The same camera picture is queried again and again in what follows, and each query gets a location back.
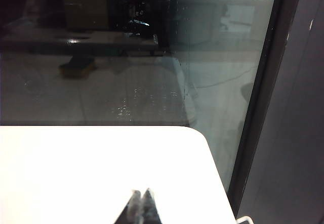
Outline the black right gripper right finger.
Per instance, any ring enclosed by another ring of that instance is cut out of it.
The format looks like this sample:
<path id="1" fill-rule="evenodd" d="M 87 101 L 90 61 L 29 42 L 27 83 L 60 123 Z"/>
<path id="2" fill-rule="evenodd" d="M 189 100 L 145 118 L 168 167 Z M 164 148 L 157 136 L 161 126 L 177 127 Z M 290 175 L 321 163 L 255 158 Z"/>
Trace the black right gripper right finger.
<path id="1" fill-rule="evenodd" d="M 144 224 L 162 224 L 150 188 L 145 191 L 142 197 L 141 211 Z"/>

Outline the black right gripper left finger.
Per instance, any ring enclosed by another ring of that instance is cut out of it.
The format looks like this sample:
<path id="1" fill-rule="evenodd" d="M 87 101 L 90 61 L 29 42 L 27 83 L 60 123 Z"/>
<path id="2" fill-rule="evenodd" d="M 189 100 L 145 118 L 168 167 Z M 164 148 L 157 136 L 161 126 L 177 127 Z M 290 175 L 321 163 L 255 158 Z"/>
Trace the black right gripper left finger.
<path id="1" fill-rule="evenodd" d="M 117 220 L 114 223 L 136 223 L 137 218 L 140 215 L 140 209 L 141 192 L 139 190 L 134 190 L 121 214 L 118 216 Z"/>

